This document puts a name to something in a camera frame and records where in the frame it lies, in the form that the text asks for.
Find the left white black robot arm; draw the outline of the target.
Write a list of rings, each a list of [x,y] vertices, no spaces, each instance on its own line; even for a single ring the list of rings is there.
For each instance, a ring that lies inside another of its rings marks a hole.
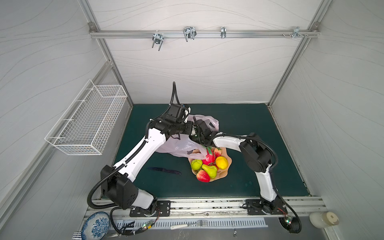
[[[188,105],[181,104],[173,83],[172,95],[167,109],[158,117],[149,120],[145,128],[145,136],[116,165],[105,166],[101,171],[100,181],[90,190],[87,204],[92,209],[120,207],[123,210],[131,207],[152,210],[156,206],[156,198],[150,193],[138,189],[134,185],[138,173],[155,153],[173,135],[190,135],[192,124],[188,123],[190,114]],[[98,188],[112,203],[96,205],[92,197]]]

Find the green pear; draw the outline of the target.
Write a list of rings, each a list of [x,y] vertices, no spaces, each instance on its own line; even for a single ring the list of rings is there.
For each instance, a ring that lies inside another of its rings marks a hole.
[[[211,179],[216,178],[218,168],[215,165],[202,165],[202,169],[210,176]]]

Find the pink plastic bag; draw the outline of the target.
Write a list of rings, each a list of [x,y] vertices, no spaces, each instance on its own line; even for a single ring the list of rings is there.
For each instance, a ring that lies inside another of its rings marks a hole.
[[[195,117],[196,120],[203,120],[211,131],[219,130],[219,121],[212,116],[189,115],[187,120],[193,121],[193,117]],[[193,160],[205,160],[207,155],[207,149],[203,147],[200,142],[196,143],[192,141],[186,134],[171,136],[156,152]]]

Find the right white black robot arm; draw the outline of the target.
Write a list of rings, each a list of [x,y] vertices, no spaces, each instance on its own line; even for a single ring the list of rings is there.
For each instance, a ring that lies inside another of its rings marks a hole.
[[[259,202],[245,203],[244,209],[258,210],[266,215],[280,211],[281,226],[291,234],[302,230],[302,223],[295,210],[280,195],[273,178],[273,168],[279,162],[276,152],[255,133],[239,136],[211,130],[206,122],[193,117],[187,121],[189,137],[204,147],[226,148],[242,153],[247,166],[256,174],[260,187]]]

